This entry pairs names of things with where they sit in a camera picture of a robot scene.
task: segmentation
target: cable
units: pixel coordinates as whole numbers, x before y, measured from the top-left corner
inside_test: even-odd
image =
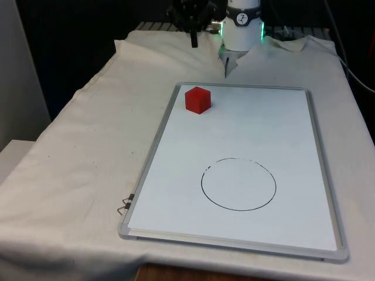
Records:
[[[345,69],[347,70],[348,74],[350,74],[351,76],[353,76],[353,78],[363,87],[365,88],[367,91],[369,92],[372,92],[373,94],[375,94],[375,90],[371,89],[370,87],[368,87],[367,85],[365,85],[364,82],[362,82],[361,80],[359,80],[359,78],[350,70],[349,66],[346,64],[346,62],[336,53],[334,53],[330,48],[324,46],[321,42],[318,42],[317,40],[315,40],[314,37],[310,36],[310,35],[306,35],[302,32],[299,32],[299,31],[296,31],[296,30],[289,30],[289,32],[291,33],[297,33],[299,35],[302,35],[303,37],[307,37],[308,39],[310,39],[311,41],[313,41],[315,44],[319,45],[320,47],[322,47],[323,49],[325,49],[326,51],[328,51],[328,53],[330,53],[331,55],[337,57],[341,63],[345,66]]]
[[[331,21],[331,23],[333,25],[333,29],[335,30],[335,33],[336,33],[336,36],[337,36],[337,40],[339,42],[340,49],[341,49],[341,52],[342,52],[342,56],[344,58],[343,61],[345,62],[345,65],[346,65],[346,79],[349,79],[349,64],[347,63],[347,57],[346,57],[346,52],[345,52],[344,44],[341,41],[341,36],[340,36],[340,33],[339,33],[339,29],[338,29],[338,27],[336,25],[336,21],[335,21],[335,18],[333,17],[332,11],[330,10],[329,4],[328,4],[328,0],[323,0],[323,1],[324,1],[324,5],[326,7],[327,13],[329,15],[329,19],[330,19],[330,21]]]

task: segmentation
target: black circle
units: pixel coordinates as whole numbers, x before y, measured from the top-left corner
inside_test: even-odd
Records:
[[[270,199],[267,203],[265,203],[265,204],[263,204],[262,206],[259,206],[259,207],[257,207],[257,208],[246,209],[246,210],[238,210],[238,209],[232,209],[232,208],[228,208],[228,207],[222,206],[222,205],[220,205],[219,203],[216,203],[215,201],[213,201],[213,200],[212,200],[212,199],[206,194],[206,192],[205,192],[205,190],[204,190],[204,187],[203,187],[203,178],[204,178],[206,172],[212,167],[212,166],[208,166],[207,169],[206,169],[206,170],[204,171],[204,173],[202,174],[202,178],[200,179],[200,187],[201,187],[201,189],[202,189],[203,194],[204,194],[204,195],[207,197],[207,199],[210,200],[213,204],[215,204],[215,205],[217,205],[217,206],[219,206],[219,207],[221,207],[221,208],[224,208],[224,209],[230,210],[230,211],[246,212],[246,211],[254,211],[254,210],[257,210],[257,209],[263,208],[263,207],[265,207],[266,205],[268,205],[268,204],[274,199],[274,197],[275,197],[275,195],[276,195],[277,184],[276,184],[275,177],[272,175],[272,173],[271,173],[266,167],[264,167],[262,164],[260,164],[260,163],[258,163],[258,162],[256,162],[256,161],[253,161],[253,160],[249,160],[249,159],[240,159],[240,158],[234,158],[234,157],[224,158],[224,159],[218,160],[218,161],[216,161],[215,164],[218,164],[218,163],[220,163],[220,162],[222,162],[222,161],[225,161],[225,160],[246,160],[246,161],[250,161],[250,162],[253,162],[253,163],[259,165],[259,166],[262,167],[264,170],[266,170],[267,173],[270,174],[270,176],[272,177],[272,179],[273,179],[273,181],[274,181],[274,183],[275,183],[275,192],[274,192],[274,194],[272,195],[271,199]]]

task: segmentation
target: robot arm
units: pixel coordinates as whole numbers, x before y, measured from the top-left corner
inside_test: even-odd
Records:
[[[223,20],[226,7],[227,0],[172,0],[167,15],[180,31],[190,33],[194,48],[198,47],[197,32],[205,30],[212,20]]]
[[[197,47],[197,32],[212,20],[223,21],[223,42],[227,49],[246,52],[261,39],[260,0],[172,0],[167,11],[172,23],[190,33]]]

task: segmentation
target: table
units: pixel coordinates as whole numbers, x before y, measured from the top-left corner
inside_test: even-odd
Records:
[[[173,266],[162,266],[146,264],[142,265],[137,272],[135,281],[267,281],[255,277],[244,277],[237,275],[207,272],[196,269],[176,268]]]
[[[332,42],[324,42],[333,49]],[[147,262],[297,280],[375,276],[375,149],[338,59],[268,39],[224,79],[220,41],[132,32],[65,106],[0,187],[0,279],[122,280]],[[176,83],[311,90],[350,258],[342,265],[153,242],[117,235],[116,209],[132,192]]]

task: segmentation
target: black background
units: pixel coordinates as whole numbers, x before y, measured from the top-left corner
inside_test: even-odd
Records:
[[[270,8],[273,1],[279,17]],[[373,0],[329,0],[349,66],[375,87],[375,59],[369,57],[375,30]],[[52,118],[114,54],[114,39],[125,39],[140,21],[168,21],[169,0],[17,0],[40,84]],[[322,0],[263,0],[267,25],[333,28]],[[354,79],[350,86],[375,140],[375,95]]]

